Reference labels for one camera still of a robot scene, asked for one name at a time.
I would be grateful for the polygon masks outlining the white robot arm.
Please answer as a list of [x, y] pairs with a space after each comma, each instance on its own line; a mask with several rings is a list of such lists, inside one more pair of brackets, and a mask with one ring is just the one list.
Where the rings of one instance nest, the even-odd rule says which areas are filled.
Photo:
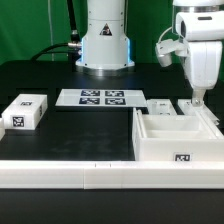
[[[76, 65], [94, 75], [132, 67], [130, 41], [124, 33], [125, 0], [87, 0], [88, 29]], [[192, 89], [192, 104], [201, 106], [206, 91], [217, 83], [224, 41], [224, 0], [173, 0], [170, 32], [176, 40], [159, 39], [155, 46], [161, 66], [181, 59]]]

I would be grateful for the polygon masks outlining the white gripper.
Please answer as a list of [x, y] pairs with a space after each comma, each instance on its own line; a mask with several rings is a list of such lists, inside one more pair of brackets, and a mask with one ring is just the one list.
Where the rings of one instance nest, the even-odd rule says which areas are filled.
[[205, 89], [213, 89], [217, 83], [222, 57], [222, 42], [189, 42], [185, 59], [185, 74], [194, 89], [192, 105], [204, 103]]

